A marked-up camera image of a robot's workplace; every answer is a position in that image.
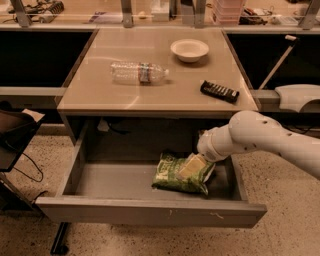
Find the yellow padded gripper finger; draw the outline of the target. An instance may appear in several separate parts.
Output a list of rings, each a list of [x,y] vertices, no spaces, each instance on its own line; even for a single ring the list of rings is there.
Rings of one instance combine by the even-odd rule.
[[[206,165],[206,160],[200,154],[190,154],[178,170],[177,178],[186,180],[200,177]]]

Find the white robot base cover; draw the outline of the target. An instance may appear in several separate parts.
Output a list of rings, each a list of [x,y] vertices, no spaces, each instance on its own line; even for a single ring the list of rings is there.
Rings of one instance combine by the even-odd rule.
[[[279,108],[299,113],[308,103],[320,100],[320,86],[312,84],[292,84],[275,88],[279,95]]]

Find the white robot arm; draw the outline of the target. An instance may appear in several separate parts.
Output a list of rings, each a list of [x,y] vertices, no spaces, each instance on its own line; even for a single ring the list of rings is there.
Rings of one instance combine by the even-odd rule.
[[[320,140],[289,131],[255,111],[237,112],[227,125],[205,130],[197,151],[213,163],[233,154],[266,151],[320,179]]]

